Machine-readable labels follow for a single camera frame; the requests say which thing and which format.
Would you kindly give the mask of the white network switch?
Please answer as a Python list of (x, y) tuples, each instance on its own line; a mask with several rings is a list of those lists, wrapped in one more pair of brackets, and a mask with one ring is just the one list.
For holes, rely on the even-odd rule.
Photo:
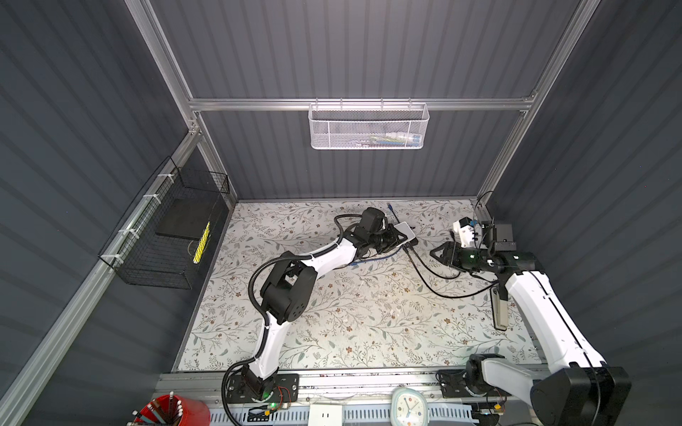
[(394, 225), (394, 231), (396, 232), (398, 248), (401, 248), (405, 245), (413, 244), (414, 242), (417, 241), (417, 236), (414, 230), (407, 222), (401, 222), (399, 224)]

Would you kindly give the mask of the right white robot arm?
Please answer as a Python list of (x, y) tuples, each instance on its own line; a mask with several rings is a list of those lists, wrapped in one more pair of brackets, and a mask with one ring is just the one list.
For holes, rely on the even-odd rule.
[(547, 359), (537, 378), (497, 354), (474, 354), (465, 365), (465, 388), (484, 396), (503, 390), (524, 401), (544, 425), (613, 425), (632, 388), (621, 367), (610, 367), (573, 322), (537, 257), (519, 251), (511, 227), (471, 218), (454, 223), (452, 241), (431, 251), (444, 266), (476, 275), (493, 273), (499, 294), (494, 312), (515, 301)]

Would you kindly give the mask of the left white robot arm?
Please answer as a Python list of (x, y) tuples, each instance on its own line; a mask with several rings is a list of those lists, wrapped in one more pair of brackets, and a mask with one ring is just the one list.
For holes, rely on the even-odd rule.
[(307, 309), (317, 280), (365, 261), (369, 252), (389, 255), (416, 239), (408, 223), (391, 224), (376, 208), (337, 215), (334, 224), (339, 234), (328, 245), (299, 255), (286, 251), (264, 262), (250, 277), (247, 293), (262, 319), (258, 345), (250, 358), (227, 369), (224, 395), (235, 377), (238, 382), (234, 388), (245, 389), (256, 401), (267, 401), (276, 388), (284, 340), (292, 323)]

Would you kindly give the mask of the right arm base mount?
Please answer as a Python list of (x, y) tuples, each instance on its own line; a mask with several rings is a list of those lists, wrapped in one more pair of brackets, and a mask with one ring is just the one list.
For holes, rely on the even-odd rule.
[(510, 394), (492, 385), (484, 383), (474, 373), (469, 374), (465, 369), (441, 369), (436, 372), (436, 380), (443, 397), (501, 397), (507, 399)]

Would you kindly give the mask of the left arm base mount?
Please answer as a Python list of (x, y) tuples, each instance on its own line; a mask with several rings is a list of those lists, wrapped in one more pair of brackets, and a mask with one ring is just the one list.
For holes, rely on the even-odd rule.
[(224, 376), (221, 397), (227, 404), (292, 403), (298, 400), (300, 376), (297, 374), (274, 374), (261, 380), (249, 373)]

